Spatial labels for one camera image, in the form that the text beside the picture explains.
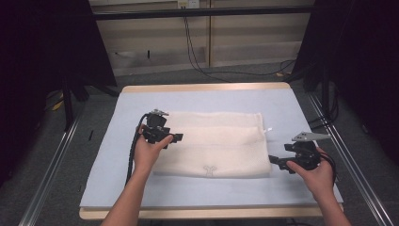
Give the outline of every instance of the folded white towel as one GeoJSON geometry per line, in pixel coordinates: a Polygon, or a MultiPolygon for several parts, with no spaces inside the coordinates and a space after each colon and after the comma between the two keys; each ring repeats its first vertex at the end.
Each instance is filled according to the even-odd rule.
{"type": "Polygon", "coordinates": [[[183,140],[162,150],[154,172],[246,178],[271,171],[261,114],[169,112],[166,127],[183,140]]]}

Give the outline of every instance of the towel logo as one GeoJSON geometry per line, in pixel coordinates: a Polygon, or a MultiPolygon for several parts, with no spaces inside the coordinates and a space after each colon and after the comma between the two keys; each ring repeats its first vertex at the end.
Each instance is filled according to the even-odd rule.
{"type": "Polygon", "coordinates": [[[203,168],[206,170],[206,177],[214,177],[214,170],[217,170],[216,167],[214,167],[214,166],[211,166],[211,167],[205,166],[203,168]]]}

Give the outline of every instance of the hand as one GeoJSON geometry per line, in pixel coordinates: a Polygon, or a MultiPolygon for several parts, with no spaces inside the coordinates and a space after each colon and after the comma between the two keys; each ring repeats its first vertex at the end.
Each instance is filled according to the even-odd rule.
{"type": "Polygon", "coordinates": [[[141,125],[138,129],[140,137],[138,138],[136,144],[134,172],[149,174],[153,164],[155,164],[156,159],[158,159],[159,153],[172,141],[173,136],[169,135],[159,142],[150,144],[146,141],[144,136],[142,136],[143,128],[144,125],[141,125]]]}
{"type": "MultiPolygon", "coordinates": [[[[325,153],[317,147],[319,153],[325,153]]],[[[332,168],[325,159],[321,159],[320,166],[313,170],[305,170],[293,161],[288,161],[287,166],[303,178],[313,197],[319,201],[321,197],[334,195],[332,187],[332,168]]]]}

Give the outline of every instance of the table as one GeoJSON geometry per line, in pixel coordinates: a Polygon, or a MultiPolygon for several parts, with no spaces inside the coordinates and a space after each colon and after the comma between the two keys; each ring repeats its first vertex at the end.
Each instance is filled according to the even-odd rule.
{"type": "MultiPolygon", "coordinates": [[[[179,95],[179,94],[187,94],[187,93],[196,93],[196,95],[199,95],[198,98],[207,96],[210,92],[212,94],[213,91],[246,91],[246,90],[275,90],[275,91],[282,91],[282,93],[291,93],[291,88],[289,87],[288,84],[286,83],[239,83],[239,84],[195,84],[195,85],[163,85],[163,86],[131,86],[131,87],[126,87],[123,89],[122,94],[126,93],[133,93],[133,94],[149,94],[153,98],[153,94],[155,96],[159,96],[160,98],[167,96],[167,93],[172,93],[179,95]]],[[[284,121],[288,121],[291,123],[293,130],[281,130],[279,134],[279,139],[281,138],[282,140],[286,140],[287,142],[290,141],[288,137],[293,137],[295,134],[301,131],[296,131],[297,129],[301,128],[303,130],[309,129],[309,126],[306,123],[306,120],[304,119],[303,113],[300,110],[299,105],[296,102],[294,94],[289,95],[290,97],[285,97],[285,99],[290,99],[290,102],[294,103],[292,106],[276,106],[276,107],[288,107],[287,109],[292,109],[294,112],[281,112],[282,117],[285,113],[290,114],[290,119],[285,119],[284,121]]],[[[248,102],[243,100],[234,100],[236,101],[237,105],[244,105],[245,107],[254,107],[253,102],[257,103],[256,101],[259,100],[250,100],[252,104],[249,104],[248,102]]],[[[282,103],[284,103],[284,97],[281,97],[280,100],[282,103]]],[[[116,114],[118,114],[119,108],[117,106],[116,111],[114,113],[114,117],[116,114]]],[[[110,131],[112,128],[108,128],[107,134],[112,133],[110,131]]],[[[284,157],[284,154],[288,154],[287,152],[283,151],[283,148],[280,146],[281,141],[275,142],[277,139],[276,137],[273,137],[273,135],[266,136],[266,139],[269,140],[268,142],[268,150],[270,154],[276,154],[278,156],[284,157]]],[[[271,181],[273,180],[279,180],[280,183],[286,183],[289,185],[290,183],[298,183],[298,180],[300,181],[301,179],[298,177],[288,177],[287,171],[280,171],[278,169],[274,169],[273,173],[276,174],[276,177],[272,176],[270,178],[271,181]]],[[[151,178],[149,179],[149,182],[147,186],[152,186],[155,187],[151,178]]],[[[267,201],[260,201],[259,203],[255,204],[240,204],[240,205],[235,205],[227,202],[226,204],[214,204],[211,203],[209,205],[203,204],[203,205],[186,205],[185,202],[179,202],[179,201],[172,201],[169,202],[168,204],[164,206],[154,206],[154,200],[152,200],[150,197],[144,197],[143,200],[143,207],[140,210],[139,217],[140,218],[161,218],[161,219],[176,219],[176,218],[295,218],[295,217],[317,217],[321,216],[321,212],[319,207],[317,206],[316,202],[312,200],[310,192],[306,192],[304,189],[303,183],[301,184],[302,187],[299,188],[299,191],[293,190],[290,192],[290,194],[293,194],[294,197],[294,203],[290,203],[291,201],[276,201],[273,200],[272,203],[266,204],[267,201]]],[[[336,194],[337,199],[339,202],[343,202],[341,195],[336,187],[334,187],[334,191],[336,194]]],[[[83,219],[102,219],[105,218],[108,210],[110,207],[100,207],[101,205],[99,204],[98,207],[87,207],[83,206],[80,209],[80,217],[83,219]]]]}

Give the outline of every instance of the person's left hand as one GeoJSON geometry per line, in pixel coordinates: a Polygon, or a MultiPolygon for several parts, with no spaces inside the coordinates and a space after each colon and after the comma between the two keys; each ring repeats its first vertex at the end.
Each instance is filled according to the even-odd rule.
{"type": "Polygon", "coordinates": [[[150,173],[153,164],[155,164],[156,159],[158,159],[159,153],[172,141],[173,136],[169,135],[159,142],[150,144],[146,141],[144,136],[142,136],[144,126],[145,125],[142,124],[138,129],[140,137],[136,144],[134,172],[150,173]]]}

